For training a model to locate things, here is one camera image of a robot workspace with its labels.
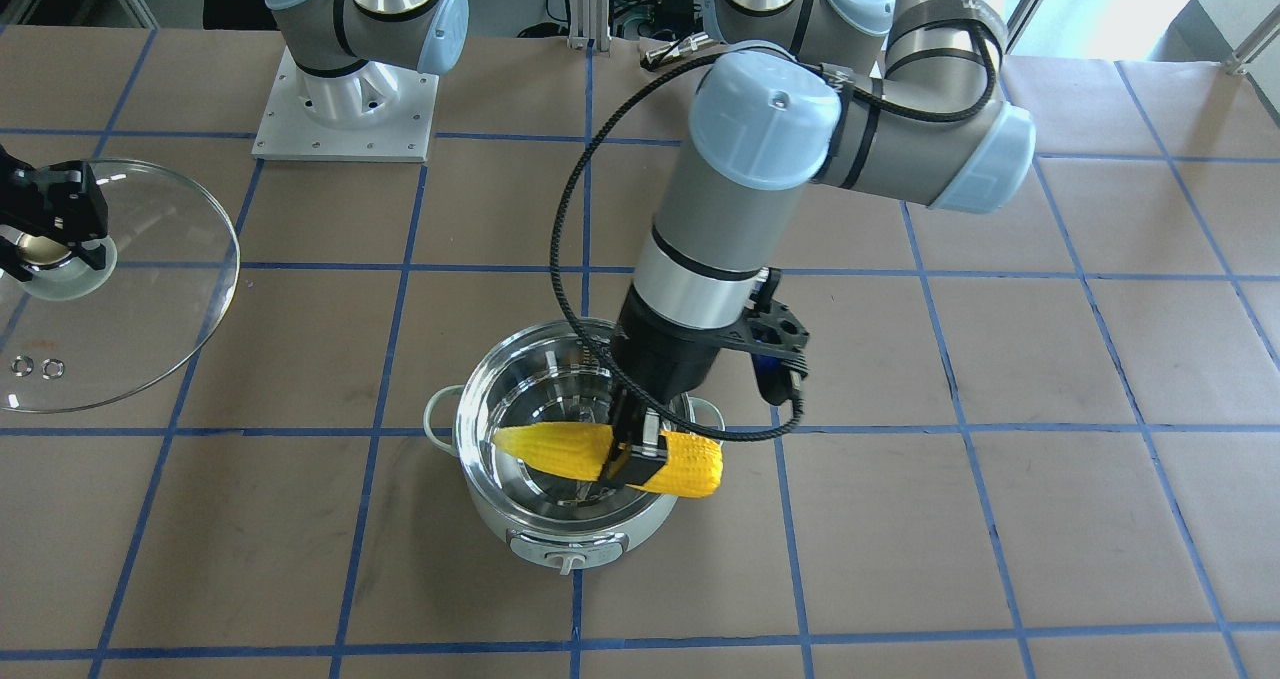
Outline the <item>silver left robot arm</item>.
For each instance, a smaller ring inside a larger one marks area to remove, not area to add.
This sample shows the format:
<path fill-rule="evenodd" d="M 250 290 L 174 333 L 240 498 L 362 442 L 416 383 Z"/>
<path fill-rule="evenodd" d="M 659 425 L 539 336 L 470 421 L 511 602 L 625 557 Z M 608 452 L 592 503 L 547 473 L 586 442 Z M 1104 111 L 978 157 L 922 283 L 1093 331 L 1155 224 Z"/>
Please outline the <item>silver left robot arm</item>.
<path fill-rule="evenodd" d="M 995 95 L 1001 0 L 709 0 L 726 50 L 691 104 L 605 361 L 609 452 L 588 477 L 652 479 L 666 405 L 718 352 L 751 355 L 762 397 L 800 409 L 803 324 L 768 261 L 810 183 L 986 214 L 1024 181 L 1030 114 Z"/>

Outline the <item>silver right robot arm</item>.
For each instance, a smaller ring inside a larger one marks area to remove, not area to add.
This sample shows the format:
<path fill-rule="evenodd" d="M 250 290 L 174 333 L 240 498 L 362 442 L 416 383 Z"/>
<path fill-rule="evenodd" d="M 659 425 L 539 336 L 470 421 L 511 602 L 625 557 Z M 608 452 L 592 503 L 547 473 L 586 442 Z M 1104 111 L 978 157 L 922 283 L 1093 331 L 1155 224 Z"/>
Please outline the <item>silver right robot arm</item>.
<path fill-rule="evenodd" d="M 410 110 L 429 109 L 436 78 L 463 51 L 468 0 L 264 0 L 285 41 L 285 87 L 262 120 L 265 159 L 404 161 L 425 158 L 426 133 L 406 149 L 358 149 L 385 138 Z M 82 264 L 102 279 L 119 243 L 87 161 L 33 168 L 3 156 L 3 270 L 32 288 L 44 272 Z"/>

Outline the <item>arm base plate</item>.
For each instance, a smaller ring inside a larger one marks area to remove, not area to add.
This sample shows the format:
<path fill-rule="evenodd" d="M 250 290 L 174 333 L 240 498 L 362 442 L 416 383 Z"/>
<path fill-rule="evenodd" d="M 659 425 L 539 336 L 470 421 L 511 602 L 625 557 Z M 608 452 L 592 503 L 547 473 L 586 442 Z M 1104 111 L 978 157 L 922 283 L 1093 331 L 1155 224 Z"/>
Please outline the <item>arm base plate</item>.
<path fill-rule="evenodd" d="M 265 161 L 428 160 L 439 79 L 370 61 L 323 78 L 289 51 L 276 69 L 251 154 Z"/>

